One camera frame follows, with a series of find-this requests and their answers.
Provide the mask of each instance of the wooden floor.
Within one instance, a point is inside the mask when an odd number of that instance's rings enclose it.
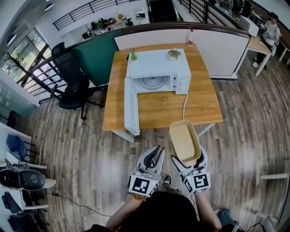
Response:
[[[260,181],[259,175],[290,172],[290,112],[286,110],[290,72],[284,61],[271,58],[267,71],[256,77],[253,55],[248,53],[238,81],[213,81],[224,122],[200,138],[209,156],[210,202],[214,209],[229,208],[244,230],[259,220],[252,212],[278,217],[281,211],[285,181]],[[105,95],[95,93],[92,99],[98,101]],[[63,110],[57,102],[43,102],[26,127],[41,153],[37,161],[48,166],[48,177],[57,180],[49,192],[112,215],[126,201],[127,181],[138,156],[155,145],[166,148],[162,173],[171,173],[173,187],[184,190],[169,159],[168,129],[143,130],[129,144],[102,131],[103,109],[89,105],[87,120],[82,121],[80,109]],[[46,195],[46,201],[49,231],[83,231],[108,220],[63,198]]]

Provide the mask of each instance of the person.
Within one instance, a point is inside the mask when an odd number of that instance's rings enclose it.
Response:
[[[231,232],[233,225],[222,227],[204,193],[195,194],[200,221],[191,201],[171,188],[172,177],[166,175],[161,189],[144,201],[144,196],[132,197],[108,220],[106,226],[93,225],[87,232],[155,232],[207,231]]]
[[[278,42],[279,36],[280,36],[280,30],[277,25],[278,16],[271,12],[269,14],[270,20],[265,23],[265,25],[262,26],[262,30],[264,31],[262,36],[263,43],[267,46],[267,48],[271,51],[272,46]],[[255,62],[252,64],[254,68],[258,67],[260,63],[265,58],[265,54],[258,53],[257,57],[255,58]]]

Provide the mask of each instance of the small succulent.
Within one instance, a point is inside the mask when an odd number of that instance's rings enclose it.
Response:
[[[131,59],[131,61],[136,61],[137,58],[138,58],[138,55],[133,48],[133,51],[130,53],[130,59]]]
[[[175,58],[175,59],[178,59],[178,56],[181,55],[181,52],[172,49],[172,50],[170,50],[170,51],[168,52],[168,54],[169,54],[170,57],[173,57],[173,58]]]

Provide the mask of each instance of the window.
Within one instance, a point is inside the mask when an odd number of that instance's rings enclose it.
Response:
[[[29,70],[32,63],[35,61],[37,55],[40,51],[45,47],[46,42],[39,35],[37,30],[32,29],[28,35],[24,37],[24,39],[16,46],[16,48],[10,54],[16,59],[19,59],[21,65],[25,68],[25,70]],[[51,49],[47,48],[42,58],[46,59],[51,56]],[[22,78],[25,73],[17,66],[14,66],[14,62],[11,60],[7,60],[2,69],[9,74],[16,82]]]

